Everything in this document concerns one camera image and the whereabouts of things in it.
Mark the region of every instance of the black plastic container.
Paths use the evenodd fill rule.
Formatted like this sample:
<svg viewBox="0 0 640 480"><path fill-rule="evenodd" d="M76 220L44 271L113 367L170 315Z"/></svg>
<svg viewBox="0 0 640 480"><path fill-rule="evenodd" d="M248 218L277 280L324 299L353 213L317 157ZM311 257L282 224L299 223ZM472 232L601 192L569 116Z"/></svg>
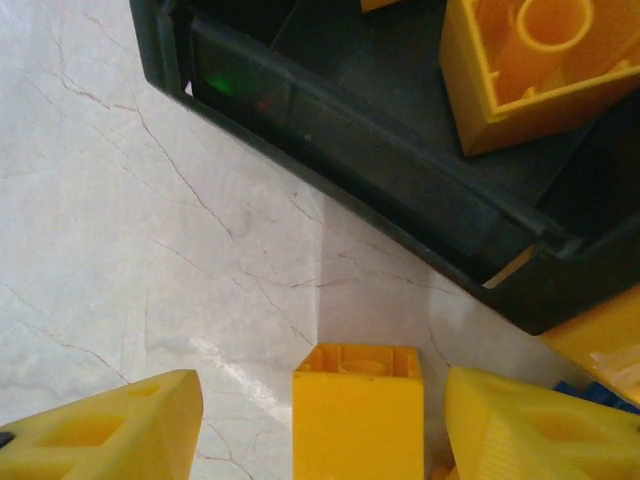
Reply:
<svg viewBox="0 0 640 480"><path fill-rule="evenodd" d="M442 0L368 15L358 0L131 7L150 83L521 329L640 281L640 92L582 130L464 159L438 65Z"/></svg>

